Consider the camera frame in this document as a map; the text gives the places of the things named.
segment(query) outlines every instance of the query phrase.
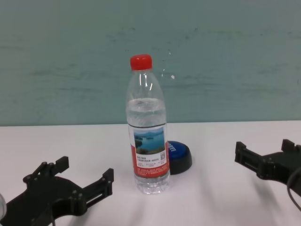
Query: red bottle cap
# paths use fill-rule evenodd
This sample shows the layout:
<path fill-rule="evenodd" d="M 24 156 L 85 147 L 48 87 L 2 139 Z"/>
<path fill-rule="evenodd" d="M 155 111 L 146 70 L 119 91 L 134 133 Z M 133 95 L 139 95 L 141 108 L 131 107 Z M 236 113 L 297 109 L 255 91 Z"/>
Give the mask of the red bottle cap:
<path fill-rule="evenodd" d="M 152 68 L 151 56 L 148 54 L 132 56 L 131 67 L 133 71 L 151 69 Z"/>

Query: water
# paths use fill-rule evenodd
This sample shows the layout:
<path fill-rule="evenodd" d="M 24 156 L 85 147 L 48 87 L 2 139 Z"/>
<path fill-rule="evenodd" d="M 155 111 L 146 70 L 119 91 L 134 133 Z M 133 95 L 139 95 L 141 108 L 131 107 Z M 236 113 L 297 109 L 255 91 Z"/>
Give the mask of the water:
<path fill-rule="evenodd" d="M 153 127 L 166 124 L 164 102 L 156 98 L 130 100 L 127 104 L 127 122 L 135 127 Z M 157 178 L 143 178 L 135 174 L 135 182 L 138 189 L 143 193 L 157 194 L 168 188 L 169 176 L 169 171 Z"/>
<path fill-rule="evenodd" d="M 3 196 L 0 194 L 0 220 L 4 218 L 5 214 L 6 214 L 6 203 Z"/>

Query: blue cap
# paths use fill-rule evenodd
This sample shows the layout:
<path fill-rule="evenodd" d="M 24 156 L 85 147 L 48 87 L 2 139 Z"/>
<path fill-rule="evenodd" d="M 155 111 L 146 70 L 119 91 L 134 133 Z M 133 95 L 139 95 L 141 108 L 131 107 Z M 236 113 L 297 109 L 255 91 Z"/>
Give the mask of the blue cap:
<path fill-rule="evenodd" d="M 180 142 L 168 142 L 170 174 L 183 173 L 192 165 L 192 157 L 189 148 Z"/>

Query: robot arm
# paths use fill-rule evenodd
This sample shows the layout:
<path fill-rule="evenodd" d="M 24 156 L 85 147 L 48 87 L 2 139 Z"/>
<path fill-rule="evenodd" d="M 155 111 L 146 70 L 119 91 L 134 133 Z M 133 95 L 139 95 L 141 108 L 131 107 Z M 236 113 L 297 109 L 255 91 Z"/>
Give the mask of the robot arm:
<path fill-rule="evenodd" d="M 287 186 L 290 198 L 293 199 L 290 189 L 301 196 L 301 145 L 290 140 L 283 140 L 282 152 L 261 156 L 246 148 L 241 142 L 236 143 L 235 162 L 254 171 L 260 179 L 275 180 Z"/>
<path fill-rule="evenodd" d="M 7 204 L 3 226 L 55 226 L 55 219 L 83 215 L 89 207 L 112 194 L 113 169 L 98 181 L 81 188 L 70 180 L 55 176 L 69 167 L 68 157 L 55 164 L 43 162 L 24 177 L 27 189 Z"/>

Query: landscape photo on label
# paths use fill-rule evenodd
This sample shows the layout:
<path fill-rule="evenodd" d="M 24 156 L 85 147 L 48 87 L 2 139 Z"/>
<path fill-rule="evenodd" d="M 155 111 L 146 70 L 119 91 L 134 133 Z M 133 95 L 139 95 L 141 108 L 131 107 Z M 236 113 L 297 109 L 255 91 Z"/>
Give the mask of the landscape photo on label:
<path fill-rule="evenodd" d="M 163 128 L 154 130 L 134 130 L 137 154 L 156 154 L 165 150 Z"/>

